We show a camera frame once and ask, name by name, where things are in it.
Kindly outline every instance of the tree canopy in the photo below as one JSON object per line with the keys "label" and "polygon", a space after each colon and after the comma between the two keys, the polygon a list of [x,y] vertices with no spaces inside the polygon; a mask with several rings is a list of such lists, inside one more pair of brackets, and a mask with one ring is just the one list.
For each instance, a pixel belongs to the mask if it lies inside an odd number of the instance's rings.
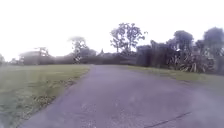
{"label": "tree canopy", "polygon": [[118,28],[111,31],[111,36],[113,37],[111,45],[117,49],[117,52],[119,52],[119,49],[131,51],[132,47],[136,48],[140,39],[145,39],[141,29],[134,23],[119,24]]}

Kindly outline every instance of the vegetation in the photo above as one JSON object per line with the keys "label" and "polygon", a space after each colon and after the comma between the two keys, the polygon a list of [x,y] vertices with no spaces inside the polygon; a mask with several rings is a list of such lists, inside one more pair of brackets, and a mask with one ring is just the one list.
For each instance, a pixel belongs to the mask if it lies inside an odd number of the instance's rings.
{"label": "vegetation", "polygon": [[212,28],[205,32],[203,40],[193,43],[191,34],[176,31],[166,43],[151,41],[151,45],[139,46],[137,62],[140,66],[222,74],[223,37],[222,29]]}
{"label": "vegetation", "polygon": [[88,71],[84,65],[0,68],[0,120],[16,127]]}
{"label": "vegetation", "polygon": [[5,59],[4,57],[0,54],[0,66],[4,63]]}
{"label": "vegetation", "polygon": [[189,85],[200,85],[210,90],[215,90],[223,94],[224,76],[210,75],[210,74],[199,74],[192,72],[183,72],[178,70],[159,69],[150,67],[139,67],[139,66],[125,66],[125,68],[141,71],[153,75],[169,77],[178,81],[190,83]]}

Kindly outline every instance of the paved road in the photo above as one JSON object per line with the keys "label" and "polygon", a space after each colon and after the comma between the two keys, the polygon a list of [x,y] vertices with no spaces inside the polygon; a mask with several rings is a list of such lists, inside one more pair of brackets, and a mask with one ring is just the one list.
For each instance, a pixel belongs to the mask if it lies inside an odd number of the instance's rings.
{"label": "paved road", "polygon": [[169,78],[92,66],[21,128],[223,128],[223,103]]}

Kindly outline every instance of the green grass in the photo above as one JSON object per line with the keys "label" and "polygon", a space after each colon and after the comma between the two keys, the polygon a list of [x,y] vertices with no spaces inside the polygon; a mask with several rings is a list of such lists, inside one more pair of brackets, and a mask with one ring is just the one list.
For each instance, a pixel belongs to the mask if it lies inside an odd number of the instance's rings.
{"label": "green grass", "polygon": [[87,71],[84,65],[0,67],[0,123],[17,127]]}
{"label": "green grass", "polygon": [[214,86],[224,85],[223,76],[189,73],[189,72],[182,72],[182,71],[176,71],[176,70],[149,68],[149,67],[137,67],[137,66],[126,66],[126,67],[132,70],[140,70],[140,71],[154,74],[154,75],[170,77],[179,81],[193,82],[193,83],[196,82],[196,83],[201,83],[206,85],[212,84]]}

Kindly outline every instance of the white sky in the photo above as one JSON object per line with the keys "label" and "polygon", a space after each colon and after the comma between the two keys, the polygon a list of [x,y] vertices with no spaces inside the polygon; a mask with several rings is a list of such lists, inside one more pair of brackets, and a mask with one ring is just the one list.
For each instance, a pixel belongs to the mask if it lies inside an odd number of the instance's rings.
{"label": "white sky", "polygon": [[122,22],[148,31],[145,44],[164,42],[176,30],[200,39],[211,27],[224,28],[223,5],[222,0],[0,0],[0,53],[10,60],[44,46],[52,55],[65,55],[72,36],[111,52],[109,33]]}

